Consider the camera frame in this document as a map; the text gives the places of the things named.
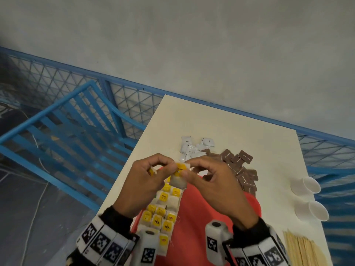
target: fence post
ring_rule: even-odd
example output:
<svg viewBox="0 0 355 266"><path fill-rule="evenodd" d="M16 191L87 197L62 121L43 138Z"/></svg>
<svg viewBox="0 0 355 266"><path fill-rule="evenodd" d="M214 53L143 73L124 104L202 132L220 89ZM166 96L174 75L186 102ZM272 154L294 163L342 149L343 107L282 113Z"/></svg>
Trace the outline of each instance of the fence post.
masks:
<svg viewBox="0 0 355 266"><path fill-rule="evenodd" d="M102 92L104 93L106 98L118 109L115 97L112 93L110 82L107 80L104 80L103 78L99 78L99 83L100 83ZM113 118L113 122L115 123L117 129L119 130L119 133L121 134L121 136L123 138L126 138L127 137L126 130L125 130L125 127L123 126L122 119L119 116L117 116L116 114L114 114L113 112L111 112L111 115Z"/></svg>

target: red plastic surface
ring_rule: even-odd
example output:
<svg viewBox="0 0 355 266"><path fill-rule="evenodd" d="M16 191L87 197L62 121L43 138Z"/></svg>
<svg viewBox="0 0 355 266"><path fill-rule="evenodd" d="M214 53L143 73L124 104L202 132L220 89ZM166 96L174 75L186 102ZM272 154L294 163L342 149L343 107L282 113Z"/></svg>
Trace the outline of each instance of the red plastic surface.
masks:
<svg viewBox="0 0 355 266"><path fill-rule="evenodd" d="M261 217L261 207L257 199L245 192L250 205L255 213ZM141 213L137 217L132 231L137 230ZM232 221L215 211L201 196L200 192L192 185L187 184L187 189L180 203L177 222L174 226L173 236L166 257L157 256L155 266L190 266L211 265L206 256L206 224L217 219L227 224L232 231Z"/></svg>

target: concrete wall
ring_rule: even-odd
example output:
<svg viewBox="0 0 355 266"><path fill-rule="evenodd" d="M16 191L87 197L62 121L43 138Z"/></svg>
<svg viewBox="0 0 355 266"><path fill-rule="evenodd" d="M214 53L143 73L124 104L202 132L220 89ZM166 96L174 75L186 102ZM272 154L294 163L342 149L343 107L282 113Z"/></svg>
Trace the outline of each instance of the concrete wall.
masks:
<svg viewBox="0 0 355 266"><path fill-rule="evenodd" d="M355 0L0 0L0 45L355 139Z"/></svg>

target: plastic cup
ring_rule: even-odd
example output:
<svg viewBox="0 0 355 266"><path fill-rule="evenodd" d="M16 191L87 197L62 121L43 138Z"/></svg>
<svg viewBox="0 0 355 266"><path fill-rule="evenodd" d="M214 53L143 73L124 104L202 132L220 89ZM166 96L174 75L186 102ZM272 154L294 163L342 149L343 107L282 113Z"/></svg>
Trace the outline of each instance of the plastic cup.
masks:
<svg viewBox="0 0 355 266"><path fill-rule="evenodd" d="M296 216L302 221L327 221L329 219L328 211L321 203L317 201L296 203L295 213Z"/></svg>
<svg viewBox="0 0 355 266"><path fill-rule="evenodd" d="M321 192L321 186L312 177L304 177L291 181L291 190L294 194L301 196Z"/></svg>

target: white table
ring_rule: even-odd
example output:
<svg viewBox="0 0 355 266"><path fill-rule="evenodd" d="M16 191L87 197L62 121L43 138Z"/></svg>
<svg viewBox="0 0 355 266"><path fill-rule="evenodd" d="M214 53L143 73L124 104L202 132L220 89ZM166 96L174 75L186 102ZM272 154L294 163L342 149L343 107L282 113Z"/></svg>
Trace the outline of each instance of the white table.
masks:
<svg viewBox="0 0 355 266"><path fill-rule="evenodd" d="M179 160L182 135L192 136L194 144L202 137L213 138L214 153L228 148L234 154L244 150L252 155L254 159L245 167L258 172L256 198L265 222L275 228L283 242L283 231L287 229L314 240L332 265L321 222L302 222L294 212L296 201L314 200L313 195L301 198L290 189L291 179L308 176L295 130L168 95L162 99L99 213L116 200L133 161L158 152Z"/></svg>

